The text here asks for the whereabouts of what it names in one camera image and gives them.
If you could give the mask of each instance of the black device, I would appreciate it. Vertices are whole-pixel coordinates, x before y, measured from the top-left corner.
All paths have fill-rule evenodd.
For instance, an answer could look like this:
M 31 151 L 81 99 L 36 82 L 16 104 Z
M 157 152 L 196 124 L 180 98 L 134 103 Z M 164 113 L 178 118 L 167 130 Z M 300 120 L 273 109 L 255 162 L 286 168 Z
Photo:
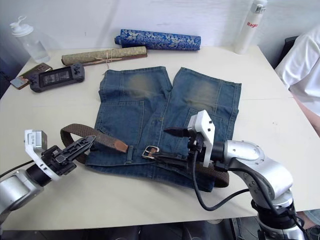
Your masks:
M 85 79 L 85 68 L 81 63 L 35 74 L 29 78 L 30 88 L 36 93 L 68 84 L 80 83 Z

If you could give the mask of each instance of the black cable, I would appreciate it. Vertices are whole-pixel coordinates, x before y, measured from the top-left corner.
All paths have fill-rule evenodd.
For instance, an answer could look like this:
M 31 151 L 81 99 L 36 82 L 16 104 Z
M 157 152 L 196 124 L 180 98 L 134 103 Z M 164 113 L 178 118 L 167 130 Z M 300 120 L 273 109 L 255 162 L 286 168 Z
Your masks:
M 233 172 L 244 172 L 246 174 L 249 174 L 253 180 L 255 181 L 255 183 L 257 184 L 258 188 L 261 190 L 262 195 L 266 201 L 266 203 L 268 204 L 269 208 L 271 209 L 271 211 L 278 216 L 280 213 L 277 211 L 277 209 L 275 208 L 275 206 L 273 205 L 273 203 L 271 202 L 271 199 L 269 197 L 269 195 L 265 192 L 265 189 L 262 188 L 259 179 L 257 178 L 256 175 L 252 174 L 250 171 L 246 170 L 246 169 L 242 169 L 242 168 L 229 168 L 228 170 L 233 171 Z
M 10 172 L 12 172 L 12 171 L 14 171 L 14 170 L 16 170 L 16 169 L 18 169 L 18 168 L 21 168 L 21 167 L 23 167 L 23 166 L 25 166 L 25 165 L 28 165 L 28 164 L 31 164 L 31 163 L 33 163 L 33 162 L 34 162 L 34 161 L 31 160 L 31 161 L 27 161 L 27 162 L 25 162 L 25 163 L 23 163 L 23 164 L 21 164 L 21 165 L 19 165 L 19 166 L 15 166 L 14 168 L 11 168 L 10 170 L 5 171 L 4 173 L 2 173 L 2 174 L 0 175 L 0 178 L 2 178 L 4 175 L 7 175 L 8 173 L 10 173 Z
M 294 216 L 290 215 L 289 217 L 294 221 L 295 225 L 298 226 L 298 228 L 303 232 L 304 236 L 305 236 L 306 239 L 308 240 L 308 239 L 309 239 L 308 234 L 307 234 L 306 230 L 305 230 L 304 227 L 303 227 L 305 221 L 302 220 L 302 221 L 303 221 L 303 224 L 299 224 L 298 221 L 297 221 L 297 219 L 295 218 L 295 217 L 297 217 L 297 216 L 294 217 Z
M 303 220 L 301 217 L 299 217 L 298 215 L 295 215 L 297 219 L 300 220 L 301 222 L 301 227 L 304 227 L 305 226 L 305 220 Z
M 221 202 L 219 202 L 218 204 L 209 207 L 207 206 L 200 194 L 199 188 L 198 188 L 198 184 L 197 184 L 197 180 L 196 180 L 196 161 L 197 161 L 197 155 L 198 155 L 198 151 L 195 151 L 194 156 L 193 156 L 193 160 L 192 160 L 192 181 L 193 181 L 193 187 L 194 187 L 194 191 L 196 194 L 196 197 L 198 198 L 198 201 L 200 203 L 200 205 L 207 211 L 214 211 L 218 208 L 220 208 L 223 204 L 225 204 L 226 202 L 228 202 L 230 199 L 232 199 L 233 197 L 242 194 L 242 193 L 246 193 L 249 192 L 249 189 L 243 189 L 237 192 L 234 192 L 233 194 L 231 194 L 230 196 L 227 196 L 225 199 L 223 199 Z

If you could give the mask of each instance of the white wall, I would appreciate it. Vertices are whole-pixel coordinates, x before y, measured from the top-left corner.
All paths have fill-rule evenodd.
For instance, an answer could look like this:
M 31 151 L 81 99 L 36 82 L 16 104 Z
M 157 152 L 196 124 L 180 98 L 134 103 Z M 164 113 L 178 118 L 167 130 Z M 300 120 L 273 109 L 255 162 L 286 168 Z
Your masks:
M 200 35 L 231 45 L 252 0 L 0 0 L 0 46 L 23 65 L 28 55 L 9 24 L 26 15 L 49 49 L 115 47 L 121 28 Z M 284 39 L 320 24 L 320 0 L 269 0 L 256 43 L 274 65 Z

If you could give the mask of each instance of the denim jeans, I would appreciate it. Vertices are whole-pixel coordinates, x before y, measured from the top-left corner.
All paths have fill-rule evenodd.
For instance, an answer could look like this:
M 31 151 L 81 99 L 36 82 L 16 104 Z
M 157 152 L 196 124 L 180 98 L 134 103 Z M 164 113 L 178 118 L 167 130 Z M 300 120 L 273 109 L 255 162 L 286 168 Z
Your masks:
M 193 187 L 192 177 L 180 167 L 142 158 L 144 149 L 188 155 L 188 138 L 164 133 L 188 126 L 192 115 L 207 110 L 215 125 L 214 141 L 230 140 L 238 114 L 241 84 L 209 77 L 187 68 L 176 74 L 173 86 L 163 66 L 108 70 L 100 83 L 101 105 L 95 128 L 129 145 L 127 153 L 101 144 L 86 165 L 96 171 L 144 177 Z M 210 192 L 214 179 L 198 174 L 199 189 Z
M 316 225 L 320 225 L 320 209 L 304 211 L 304 214 Z

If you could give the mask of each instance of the belt buckle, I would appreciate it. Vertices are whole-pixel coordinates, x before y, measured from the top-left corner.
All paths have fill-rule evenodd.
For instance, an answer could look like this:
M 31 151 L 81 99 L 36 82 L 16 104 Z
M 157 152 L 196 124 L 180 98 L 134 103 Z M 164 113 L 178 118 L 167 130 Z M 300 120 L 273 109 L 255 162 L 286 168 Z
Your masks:
M 152 156 L 152 154 L 153 154 L 153 153 L 157 153 L 157 152 L 159 152 L 159 151 L 160 151 L 159 147 L 149 145 L 149 146 L 147 146 L 147 147 L 144 149 L 144 151 L 143 151 L 143 153 L 142 153 L 142 157 L 145 158 L 145 159 L 155 159 L 155 158 Z

